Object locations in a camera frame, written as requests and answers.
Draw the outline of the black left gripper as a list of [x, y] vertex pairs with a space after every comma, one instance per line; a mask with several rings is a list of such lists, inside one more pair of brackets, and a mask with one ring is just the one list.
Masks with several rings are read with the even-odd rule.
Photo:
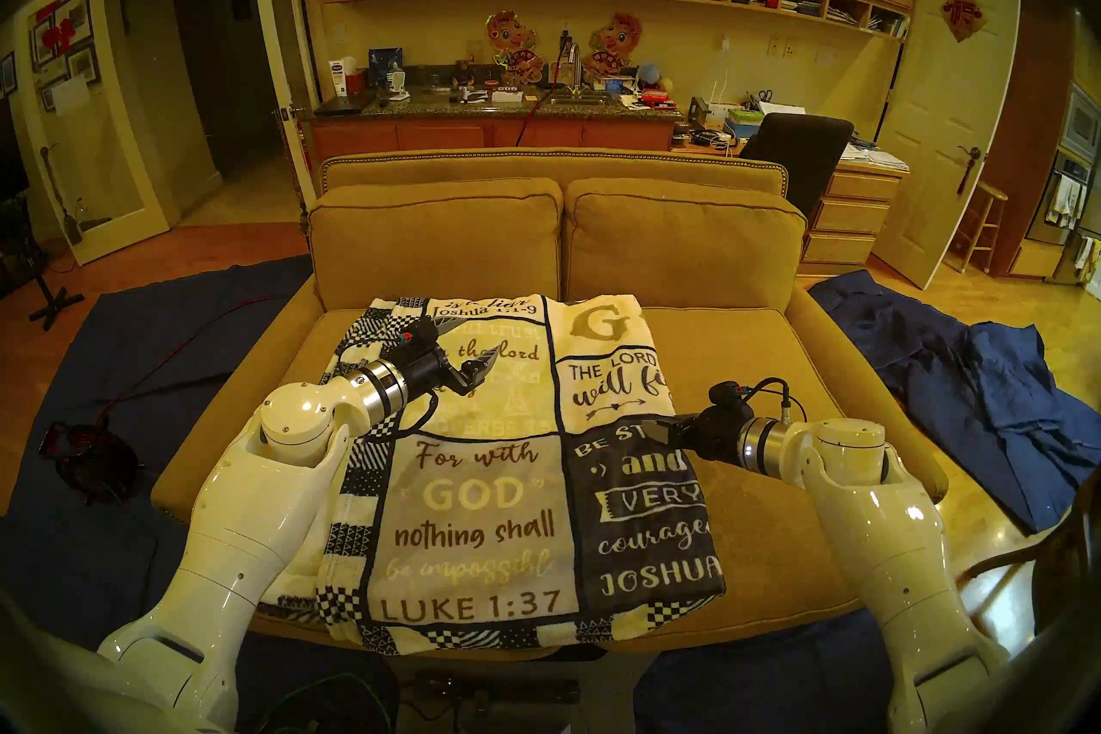
[[[468, 319], [462, 316], [434, 317], [433, 324], [437, 337], [444, 337]], [[395, 370], [403, 383], [405, 402], [414, 402], [438, 388], [470, 395], [484, 384], [499, 355], [499, 347], [492, 347], [456, 368], [442, 346], [400, 346], [395, 349]]]

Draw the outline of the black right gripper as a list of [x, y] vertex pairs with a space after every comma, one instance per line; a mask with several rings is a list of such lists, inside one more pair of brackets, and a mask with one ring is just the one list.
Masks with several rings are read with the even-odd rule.
[[699, 414], [641, 421], [641, 428], [648, 440], [671, 451], [689, 449], [707, 461], [745, 467], [741, 436], [749, 423], [751, 406], [746, 402], [723, 402]]

